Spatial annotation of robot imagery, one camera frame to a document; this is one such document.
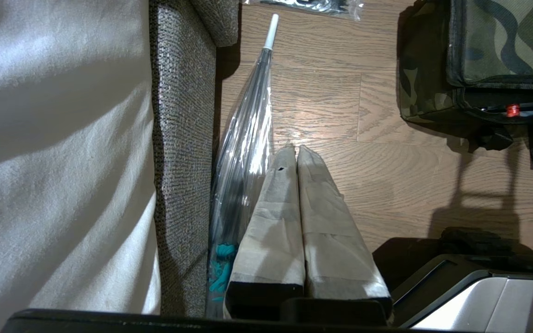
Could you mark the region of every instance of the camouflage bag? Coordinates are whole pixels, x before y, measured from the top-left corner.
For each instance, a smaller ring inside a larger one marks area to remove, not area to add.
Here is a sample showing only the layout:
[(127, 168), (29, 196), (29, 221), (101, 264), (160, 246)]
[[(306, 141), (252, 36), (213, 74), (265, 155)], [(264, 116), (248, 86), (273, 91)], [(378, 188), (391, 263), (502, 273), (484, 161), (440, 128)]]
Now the camouflage bag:
[(415, 123), (528, 125), (533, 160), (533, 0), (424, 0), (400, 32), (400, 114)]

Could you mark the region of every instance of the gray upholstered furniture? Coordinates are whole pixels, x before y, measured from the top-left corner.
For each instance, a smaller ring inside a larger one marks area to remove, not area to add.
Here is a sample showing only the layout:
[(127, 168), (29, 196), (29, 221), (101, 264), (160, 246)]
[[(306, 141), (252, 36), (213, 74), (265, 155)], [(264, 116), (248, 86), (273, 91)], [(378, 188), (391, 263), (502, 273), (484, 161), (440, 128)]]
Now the gray upholstered furniture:
[(150, 0), (163, 315), (205, 311), (216, 47), (235, 44), (237, 11), (237, 0)]

